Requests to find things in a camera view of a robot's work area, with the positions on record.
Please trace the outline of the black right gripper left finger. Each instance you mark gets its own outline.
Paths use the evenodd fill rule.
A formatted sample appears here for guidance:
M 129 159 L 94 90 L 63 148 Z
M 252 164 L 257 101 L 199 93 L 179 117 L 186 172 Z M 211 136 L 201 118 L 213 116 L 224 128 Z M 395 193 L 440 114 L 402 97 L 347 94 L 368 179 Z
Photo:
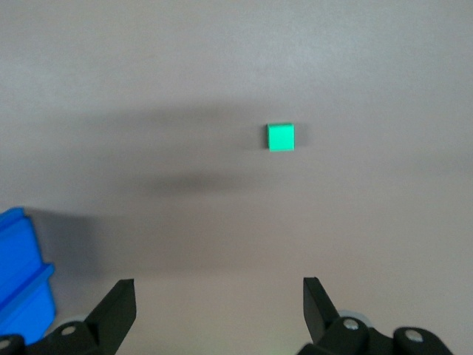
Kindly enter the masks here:
M 27 344 L 20 334 L 1 336 L 1 353 L 10 355 L 116 354 L 137 316 L 135 281 L 119 280 L 83 321 L 57 327 Z

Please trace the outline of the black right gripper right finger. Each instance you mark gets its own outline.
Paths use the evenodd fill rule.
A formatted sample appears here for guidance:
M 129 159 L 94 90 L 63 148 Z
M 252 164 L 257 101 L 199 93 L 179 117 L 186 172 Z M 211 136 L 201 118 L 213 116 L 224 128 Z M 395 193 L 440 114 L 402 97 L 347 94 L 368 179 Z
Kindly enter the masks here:
M 312 339 L 300 354 L 450 354 L 432 332 L 397 328 L 391 337 L 353 316 L 341 316 L 317 277 L 303 279 L 304 320 Z

